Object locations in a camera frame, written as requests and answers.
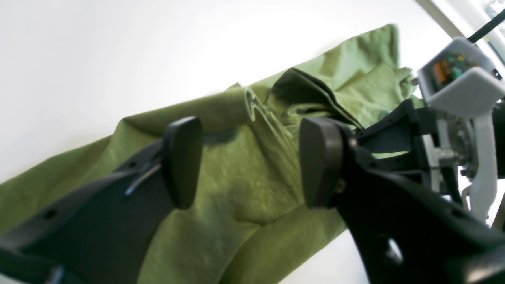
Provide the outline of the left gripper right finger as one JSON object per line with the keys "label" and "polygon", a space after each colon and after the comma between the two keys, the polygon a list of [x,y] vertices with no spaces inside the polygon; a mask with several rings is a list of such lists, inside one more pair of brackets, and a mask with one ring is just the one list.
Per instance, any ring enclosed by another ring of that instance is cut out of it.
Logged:
{"label": "left gripper right finger", "polygon": [[386,169],[347,125],[304,118],[299,153],[305,204],[339,213],[370,283],[504,283],[504,233]]}

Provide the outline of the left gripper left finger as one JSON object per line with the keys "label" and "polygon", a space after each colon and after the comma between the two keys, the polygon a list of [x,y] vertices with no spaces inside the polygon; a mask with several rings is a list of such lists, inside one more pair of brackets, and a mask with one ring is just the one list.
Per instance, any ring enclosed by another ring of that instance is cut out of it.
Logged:
{"label": "left gripper left finger", "polygon": [[203,142],[199,118],[172,122],[113,173],[2,234],[2,275],[26,284],[135,284],[161,223],[193,205]]}

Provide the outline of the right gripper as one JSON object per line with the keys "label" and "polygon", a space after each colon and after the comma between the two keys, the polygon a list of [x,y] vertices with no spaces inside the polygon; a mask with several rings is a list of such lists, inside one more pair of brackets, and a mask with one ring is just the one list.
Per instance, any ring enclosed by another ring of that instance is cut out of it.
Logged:
{"label": "right gripper", "polygon": [[469,180],[463,198],[494,198],[504,178],[505,112],[464,118],[431,108],[415,108],[412,99],[400,103],[372,126],[356,132],[358,144],[371,153],[411,152],[421,137],[434,176],[452,191],[456,169]]}

